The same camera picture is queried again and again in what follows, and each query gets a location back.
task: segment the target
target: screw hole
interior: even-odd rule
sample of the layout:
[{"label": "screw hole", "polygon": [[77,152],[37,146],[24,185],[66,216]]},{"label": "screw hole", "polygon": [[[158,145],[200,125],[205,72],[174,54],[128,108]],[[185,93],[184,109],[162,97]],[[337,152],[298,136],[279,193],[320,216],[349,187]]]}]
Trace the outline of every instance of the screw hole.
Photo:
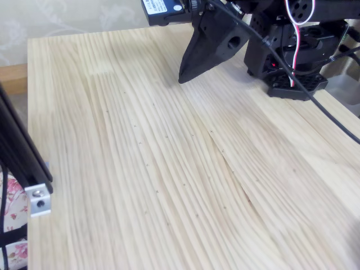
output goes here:
[{"label": "screw hole", "polygon": [[229,47],[230,49],[235,49],[240,45],[240,41],[240,37],[233,37],[227,43],[227,47]]},{"label": "screw hole", "polygon": [[36,204],[39,208],[43,207],[45,205],[44,201],[38,201],[38,203]]}]

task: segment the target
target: black aluminum profile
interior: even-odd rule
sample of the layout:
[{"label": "black aluminum profile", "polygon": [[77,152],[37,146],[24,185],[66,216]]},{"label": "black aluminum profile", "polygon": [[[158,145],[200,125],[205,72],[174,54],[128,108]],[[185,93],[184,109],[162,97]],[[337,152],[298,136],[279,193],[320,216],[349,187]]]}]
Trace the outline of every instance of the black aluminum profile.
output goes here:
[{"label": "black aluminum profile", "polygon": [[44,183],[53,193],[52,176],[1,84],[0,160],[24,189]]}]

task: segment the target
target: screw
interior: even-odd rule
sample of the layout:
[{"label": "screw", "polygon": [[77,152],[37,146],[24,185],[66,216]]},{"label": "screw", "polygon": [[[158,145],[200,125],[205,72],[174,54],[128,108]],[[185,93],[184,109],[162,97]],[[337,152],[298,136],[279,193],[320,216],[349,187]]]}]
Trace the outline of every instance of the screw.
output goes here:
[{"label": "screw", "polygon": [[40,198],[40,197],[44,196],[44,192],[42,190],[36,190],[33,192],[33,196],[36,198]]},{"label": "screw", "polygon": [[213,4],[208,4],[208,10],[215,10],[215,7]]}]

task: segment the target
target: white wire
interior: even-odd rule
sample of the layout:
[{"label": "white wire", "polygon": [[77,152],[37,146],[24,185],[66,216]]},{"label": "white wire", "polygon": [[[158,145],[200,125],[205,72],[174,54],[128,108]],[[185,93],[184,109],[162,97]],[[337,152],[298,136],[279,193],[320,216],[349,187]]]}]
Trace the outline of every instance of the white wire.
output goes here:
[{"label": "white wire", "polygon": [[285,0],[285,7],[286,7],[286,12],[287,12],[287,15],[289,16],[289,19],[290,21],[293,23],[293,24],[296,24],[296,25],[303,25],[303,24],[306,24],[310,19],[311,17],[313,16],[314,14],[314,10],[315,10],[315,0],[312,0],[312,7],[311,7],[311,13],[310,13],[310,16],[303,22],[296,22],[294,20],[294,18],[292,17],[291,15],[291,12],[290,12],[290,7],[289,7],[289,0]]},{"label": "white wire", "polygon": [[[296,57],[298,55],[299,52],[299,48],[300,48],[300,31],[298,29],[298,27],[295,24],[292,24],[294,29],[295,29],[295,34],[296,34],[296,49],[295,49],[295,53],[294,53],[294,58],[292,59],[292,69],[295,69],[295,62],[296,62]],[[294,82],[293,80],[289,77],[290,79],[290,86],[293,87]]]}]

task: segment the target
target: label sticker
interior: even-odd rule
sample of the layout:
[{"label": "label sticker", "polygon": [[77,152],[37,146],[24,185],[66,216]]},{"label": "label sticker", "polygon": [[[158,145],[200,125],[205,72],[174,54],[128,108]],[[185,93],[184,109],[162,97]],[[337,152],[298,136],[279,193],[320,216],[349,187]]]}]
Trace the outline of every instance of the label sticker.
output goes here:
[{"label": "label sticker", "polygon": [[167,12],[164,0],[143,0],[149,15]]}]

